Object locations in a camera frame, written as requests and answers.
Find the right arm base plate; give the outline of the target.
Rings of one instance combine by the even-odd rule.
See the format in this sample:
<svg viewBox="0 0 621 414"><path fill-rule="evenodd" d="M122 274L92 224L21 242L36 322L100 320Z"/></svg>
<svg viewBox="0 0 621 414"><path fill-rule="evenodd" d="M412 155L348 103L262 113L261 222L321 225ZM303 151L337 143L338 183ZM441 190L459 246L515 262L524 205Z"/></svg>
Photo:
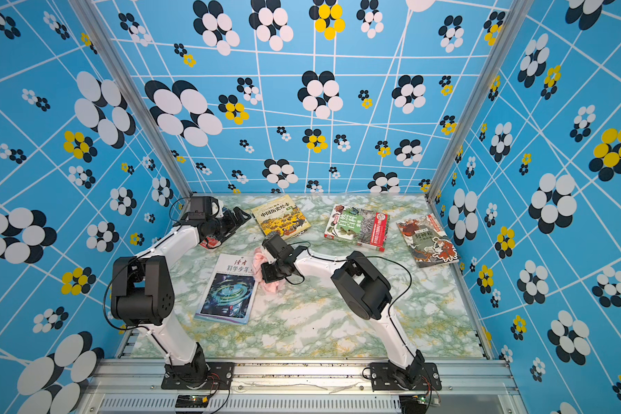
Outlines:
<svg viewBox="0 0 621 414"><path fill-rule="evenodd" d="M435 363L426 362L424 367L411 374L390 362L373 362L367 372L374 391L441 391L443 385Z"/></svg>

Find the red manga book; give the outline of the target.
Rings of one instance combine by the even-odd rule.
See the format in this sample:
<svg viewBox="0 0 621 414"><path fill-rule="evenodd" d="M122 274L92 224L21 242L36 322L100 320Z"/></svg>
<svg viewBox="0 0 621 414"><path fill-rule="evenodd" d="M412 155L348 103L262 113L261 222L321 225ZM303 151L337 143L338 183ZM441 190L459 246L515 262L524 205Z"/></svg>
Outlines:
<svg viewBox="0 0 621 414"><path fill-rule="evenodd" d="M219 246L221 246L223 244L225 240L225 237L222 235L219 236L206 236L204 237L201 242L200 242L200 246L203 248L206 248L208 250L213 250L215 248L218 248Z"/></svg>

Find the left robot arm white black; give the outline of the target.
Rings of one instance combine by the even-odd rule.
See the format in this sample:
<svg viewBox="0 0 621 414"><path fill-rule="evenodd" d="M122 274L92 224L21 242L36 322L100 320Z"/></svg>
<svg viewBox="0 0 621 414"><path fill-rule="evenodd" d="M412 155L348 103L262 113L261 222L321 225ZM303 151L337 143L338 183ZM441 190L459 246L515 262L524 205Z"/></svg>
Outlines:
<svg viewBox="0 0 621 414"><path fill-rule="evenodd" d="M164 379L169 385L198 389L210 379L210 368L201 345L188 336L174 315L170 267L197 246L221 246L251 216L211 196L185 201L180 218L166 236L138 255L114 262L110 313L126 329L136 329L155 345L165 362Z"/></svg>

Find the white book with galaxy cover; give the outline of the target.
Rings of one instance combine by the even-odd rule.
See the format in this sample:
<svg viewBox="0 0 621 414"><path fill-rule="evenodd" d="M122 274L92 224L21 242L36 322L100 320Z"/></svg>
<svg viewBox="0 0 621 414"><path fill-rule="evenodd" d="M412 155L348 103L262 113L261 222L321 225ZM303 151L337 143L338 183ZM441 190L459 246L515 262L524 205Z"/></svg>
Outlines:
<svg viewBox="0 0 621 414"><path fill-rule="evenodd" d="M253 257L220 255L194 318L245 325L256 291Z"/></svg>

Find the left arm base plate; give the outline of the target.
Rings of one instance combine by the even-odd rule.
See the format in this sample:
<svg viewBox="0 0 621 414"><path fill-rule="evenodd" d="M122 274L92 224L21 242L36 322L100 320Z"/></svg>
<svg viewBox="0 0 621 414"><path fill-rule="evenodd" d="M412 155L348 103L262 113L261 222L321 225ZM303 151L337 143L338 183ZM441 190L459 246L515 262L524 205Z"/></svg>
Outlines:
<svg viewBox="0 0 621 414"><path fill-rule="evenodd" d="M161 383L164 390L228 390L236 364L234 362L209 362L200 367L193 364L171 366L166 364Z"/></svg>

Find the yellow Chinese history picture book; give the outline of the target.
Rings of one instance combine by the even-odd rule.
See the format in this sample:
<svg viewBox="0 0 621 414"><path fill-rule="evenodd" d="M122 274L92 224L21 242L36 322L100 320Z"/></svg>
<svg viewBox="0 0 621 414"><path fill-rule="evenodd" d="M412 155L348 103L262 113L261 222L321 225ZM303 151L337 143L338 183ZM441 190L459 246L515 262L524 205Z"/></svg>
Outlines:
<svg viewBox="0 0 621 414"><path fill-rule="evenodd" d="M311 227L305 214L289 195L268 201L251 211L265 236L279 234L286 241Z"/></svg>

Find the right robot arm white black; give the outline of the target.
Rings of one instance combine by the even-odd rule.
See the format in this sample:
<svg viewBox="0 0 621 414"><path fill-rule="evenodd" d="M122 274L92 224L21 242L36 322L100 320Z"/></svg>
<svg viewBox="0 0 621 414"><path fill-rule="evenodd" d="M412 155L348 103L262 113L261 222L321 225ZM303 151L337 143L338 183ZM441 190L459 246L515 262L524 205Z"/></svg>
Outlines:
<svg viewBox="0 0 621 414"><path fill-rule="evenodd" d="M412 390L430 381L423 354L411 344L393 312L391 284L367 255L359 251L347 256L320 255L306 246L295 247L277 234L266 238L262 248L266 261L260 270L266 283L293 275L330 279L353 314L373 326L385 346L393 382Z"/></svg>

